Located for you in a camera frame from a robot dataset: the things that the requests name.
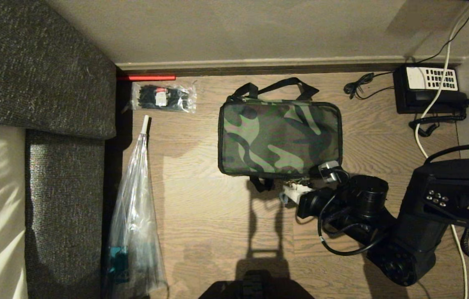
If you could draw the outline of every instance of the camouflage bag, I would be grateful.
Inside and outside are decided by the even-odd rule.
[[[296,100],[258,99],[259,94],[287,85],[299,87]],[[341,114],[333,104],[313,102],[318,91],[289,78],[261,90],[247,83],[227,97],[219,112],[221,172],[250,176],[257,186],[258,178],[318,177],[318,165],[333,160],[341,164]]]

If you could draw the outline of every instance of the gray couch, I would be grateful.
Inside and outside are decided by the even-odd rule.
[[[115,66],[40,0],[0,0],[0,125],[27,128],[29,297],[100,296]]]

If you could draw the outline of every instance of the wooden floor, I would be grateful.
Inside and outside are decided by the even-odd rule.
[[[152,117],[149,161],[158,233],[166,267],[169,294],[153,298],[196,299],[219,280],[234,280],[250,267],[268,267],[274,275],[289,276],[314,298],[460,298],[464,295],[462,264],[449,230],[436,255],[436,266],[417,284],[404,288],[388,280],[362,255],[339,257],[329,253],[317,237],[316,221],[295,219],[295,208],[284,208],[279,190],[257,193],[246,177],[230,177],[217,167],[217,121],[226,97],[252,82],[263,88],[280,79],[298,76],[320,90],[314,100],[331,102],[343,117],[343,168],[389,182],[386,207],[397,216],[414,168],[424,158],[408,122],[413,115],[395,110],[392,90],[368,100],[349,100],[345,83],[364,73],[264,76],[204,76],[180,78],[176,83],[199,85],[195,114],[136,110],[133,135],[143,116]],[[384,75],[364,86],[364,94],[393,84]],[[269,99],[294,99],[299,91],[287,87]],[[443,124],[423,138],[427,153],[458,144],[454,124]],[[133,144],[124,153],[124,168]],[[454,153],[445,159],[458,158]],[[250,223],[250,205],[255,219]],[[282,257],[246,259],[250,226],[256,229],[254,250],[277,250]],[[340,249],[358,244],[348,237],[332,240]]]

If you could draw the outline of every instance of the white cable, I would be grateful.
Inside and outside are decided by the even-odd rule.
[[[458,25],[460,24],[460,22],[462,22],[462,19],[464,18],[464,15],[466,15],[468,10],[469,10],[469,5],[464,10],[464,12],[460,15],[460,17],[458,19],[458,22],[456,22],[454,27],[452,28],[452,31],[450,32],[449,40],[451,40],[453,38],[454,33],[456,31],[456,28],[458,28]],[[437,93],[435,94],[435,97],[432,100],[432,102],[430,103],[430,105],[428,105],[428,107],[426,107],[426,110],[422,113],[420,118],[424,118],[426,116],[426,114],[428,114],[428,111],[430,110],[430,108],[432,108],[432,106],[435,104],[435,102],[439,98],[439,95],[441,94],[441,89],[443,87],[442,83],[445,82],[445,74],[447,73],[447,68],[449,66],[450,44],[451,44],[451,42],[448,42],[448,44],[447,44],[447,54],[445,55],[445,65],[443,66],[443,73],[442,73],[442,76],[441,76],[441,83],[439,85],[439,88],[437,89]],[[426,153],[425,149],[422,147],[421,141],[419,140],[419,126],[420,126],[420,124],[417,124],[415,126],[415,142],[417,143],[417,146],[419,147],[419,149],[421,150],[421,152],[425,156],[425,158],[428,158],[428,154]],[[450,225],[450,228],[452,230],[452,236],[454,237],[454,241],[455,241],[456,246],[458,248],[458,252],[460,253],[460,258],[462,259],[462,267],[464,269],[464,293],[465,293],[464,299],[467,299],[467,297],[468,297],[467,265],[465,264],[464,253],[462,252],[462,246],[460,245],[460,240],[458,238],[458,234],[456,233],[456,227],[454,225]]]

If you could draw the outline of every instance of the baseboard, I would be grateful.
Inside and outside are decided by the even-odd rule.
[[[322,72],[356,72],[391,70],[405,62],[418,61],[425,57],[401,56],[355,56],[313,59],[235,59],[210,61],[175,61],[116,63],[126,74],[153,73],[177,74],[178,76],[221,76],[236,74],[292,74]],[[451,66],[461,64],[464,57],[451,58]],[[442,63],[444,57],[431,60]]]

